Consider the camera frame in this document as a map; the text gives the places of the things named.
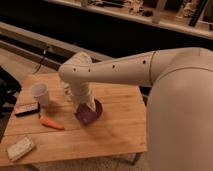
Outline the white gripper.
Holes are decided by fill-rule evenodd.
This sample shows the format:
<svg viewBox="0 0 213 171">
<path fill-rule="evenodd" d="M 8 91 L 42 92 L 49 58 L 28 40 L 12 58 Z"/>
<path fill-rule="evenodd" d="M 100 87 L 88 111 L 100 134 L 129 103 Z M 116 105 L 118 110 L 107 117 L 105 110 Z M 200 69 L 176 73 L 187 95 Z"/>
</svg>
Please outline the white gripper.
<svg viewBox="0 0 213 171">
<path fill-rule="evenodd" d="M 96 109 L 95 99 L 89 83 L 72 83 L 69 88 L 69 97 L 74 104 L 74 109 L 77 109 L 80 104 L 86 104 L 92 110 Z"/>
</svg>

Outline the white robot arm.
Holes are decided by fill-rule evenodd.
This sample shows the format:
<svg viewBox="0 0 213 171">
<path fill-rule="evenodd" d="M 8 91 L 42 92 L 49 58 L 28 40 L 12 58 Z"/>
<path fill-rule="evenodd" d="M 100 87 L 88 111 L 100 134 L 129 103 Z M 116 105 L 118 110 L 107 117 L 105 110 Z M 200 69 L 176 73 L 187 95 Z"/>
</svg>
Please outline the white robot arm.
<svg viewBox="0 0 213 171">
<path fill-rule="evenodd" d="M 91 82 L 151 89 L 147 101 L 150 171 L 213 171 L 213 51 L 155 50 L 94 63 L 78 52 L 59 68 L 77 103 Z"/>
</svg>

